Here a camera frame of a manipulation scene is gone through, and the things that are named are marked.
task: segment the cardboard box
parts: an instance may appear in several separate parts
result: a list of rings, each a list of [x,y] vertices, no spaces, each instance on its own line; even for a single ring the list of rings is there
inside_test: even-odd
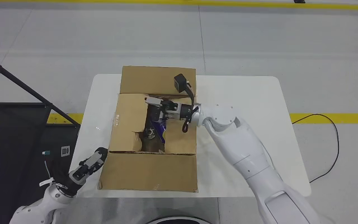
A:
[[[174,76],[182,73],[196,92],[195,69],[124,66],[112,127],[109,154],[100,177],[100,189],[172,190],[197,192],[196,126],[182,132],[183,120],[168,120],[165,153],[143,152],[148,104],[144,98],[168,96],[190,104],[185,92],[178,93]]]

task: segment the yellow floor line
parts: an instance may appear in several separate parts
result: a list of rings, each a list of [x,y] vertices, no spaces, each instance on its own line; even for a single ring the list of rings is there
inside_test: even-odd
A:
[[[311,8],[325,10],[358,10],[358,4],[325,4],[294,2],[241,2],[207,0],[0,0],[0,2],[50,2],[50,3],[131,3],[131,4],[178,4],[196,6]]]
[[[73,118],[78,123],[82,123],[83,114],[68,114],[71,118]],[[303,118],[309,114],[290,114],[291,121],[295,122],[300,118]],[[358,114],[330,114],[324,113],[324,115],[328,116],[335,122],[336,124],[358,124]],[[70,122],[64,119],[59,114],[50,114],[49,119],[47,121],[48,124],[70,124]],[[307,119],[304,119],[297,124],[329,124],[330,121],[327,118],[322,116],[310,116]]]
[[[83,114],[68,114],[73,120],[82,124]],[[47,120],[48,124],[70,124],[67,119],[59,114],[50,114],[49,119]]]

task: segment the white cable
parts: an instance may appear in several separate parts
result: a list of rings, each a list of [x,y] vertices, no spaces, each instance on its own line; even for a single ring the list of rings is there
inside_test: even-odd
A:
[[[47,167],[46,160],[45,160],[45,167],[46,167],[46,171],[47,171],[47,173],[48,173],[48,175],[49,175],[49,178],[51,178],[50,171],[49,171],[49,168]]]

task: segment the white table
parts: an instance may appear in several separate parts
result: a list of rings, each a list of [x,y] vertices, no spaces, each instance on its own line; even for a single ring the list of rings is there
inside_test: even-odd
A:
[[[94,77],[70,169],[108,147],[120,88],[120,74]],[[302,195],[311,193],[284,96],[275,77],[197,76],[197,101],[230,103],[239,108],[269,151],[283,180]],[[220,154],[205,128],[197,130],[198,193],[97,190],[101,170],[87,179],[78,197],[252,197],[240,173]]]

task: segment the black panel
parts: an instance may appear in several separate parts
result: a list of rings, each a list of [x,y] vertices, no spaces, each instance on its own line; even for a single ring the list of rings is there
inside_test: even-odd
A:
[[[39,182],[47,180],[53,169],[67,174],[71,165],[74,147],[77,141],[78,128],[74,125],[47,125],[41,137],[41,142],[34,150],[34,157],[25,178],[25,188],[22,188],[17,207],[29,205],[44,196],[48,185],[39,187]],[[70,146],[70,155],[61,157],[61,147]],[[43,151],[50,151],[50,155],[42,155]]]
[[[0,190],[6,202],[0,205],[1,223],[12,217],[21,176],[47,116],[44,104],[0,104]]]

